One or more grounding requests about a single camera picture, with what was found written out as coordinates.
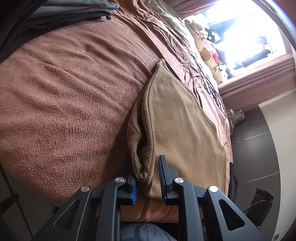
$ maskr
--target pink blanket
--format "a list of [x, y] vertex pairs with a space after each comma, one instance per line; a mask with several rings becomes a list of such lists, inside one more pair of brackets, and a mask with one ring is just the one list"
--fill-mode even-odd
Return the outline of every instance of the pink blanket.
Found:
[[[0, 162], [56, 205], [82, 185], [95, 187], [132, 171], [127, 121], [161, 58], [200, 96], [232, 161], [228, 121], [182, 39], [140, 1], [119, 3], [112, 20], [49, 32], [0, 64]], [[124, 221], [176, 220], [176, 210], [160, 200], [139, 199], [145, 205], [129, 211], [131, 218], [123, 213]]]

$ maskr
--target triangular cutout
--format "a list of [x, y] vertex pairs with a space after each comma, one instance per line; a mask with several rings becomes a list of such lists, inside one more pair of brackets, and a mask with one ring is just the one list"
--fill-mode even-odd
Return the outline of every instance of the triangular cutout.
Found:
[[73, 225], [75, 214], [79, 206], [79, 201], [74, 201], [68, 209], [58, 218], [54, 225], [58, 228], [70, 231]]
[[219, 200], [220, 207], [229, 231], [242, 228], [245, 222], [237, 215], [237, 213], [223, 199]]

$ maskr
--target curtain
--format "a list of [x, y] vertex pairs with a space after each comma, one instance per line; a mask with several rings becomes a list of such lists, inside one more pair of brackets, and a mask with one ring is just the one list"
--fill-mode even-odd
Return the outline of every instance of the curtain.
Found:
[[286, 54], [218, 86], [227, 109], [260, 104], [296, 87], [293, 54]]
[[197, 14], [198, 12], [215, 5], [219, 0], [164, 0], [173, 8], [181, 19]]

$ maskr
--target silver screw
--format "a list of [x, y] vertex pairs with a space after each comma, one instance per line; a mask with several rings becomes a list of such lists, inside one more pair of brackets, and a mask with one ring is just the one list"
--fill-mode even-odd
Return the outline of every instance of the silver screw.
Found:
[[122, 182], [124, 182], [124, 178], [123, 177], [118, 177], [118, 178], [115, 179], [115, 181], [117, 183], [122, 183]]
[[184, 179], [181, 178], [181, 177], [177, 177], [177, 178], [175, 178], [175, 182], [176, 183], [183, 183], [184, 182]]
[[217, 188], [216, 186], [210, 186], [210, 187], [209, 187], [209, 190], [210, 190], [211, 192], [218, 192], [219, 188]]
[[80, 190], [82, 192], [88, 192], [90, 190], [90, 187], [89, 186], [83, 186]]

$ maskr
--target folded clothes stack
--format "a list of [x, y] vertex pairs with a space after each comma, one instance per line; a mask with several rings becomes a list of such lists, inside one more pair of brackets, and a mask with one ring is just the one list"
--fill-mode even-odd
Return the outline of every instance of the folded clothes stack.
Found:
[[82, 20], [108, 20], [120, 6], [107, 0], [49, 0], [23, 23], [0, 54], [0, 62], [24, 43]]

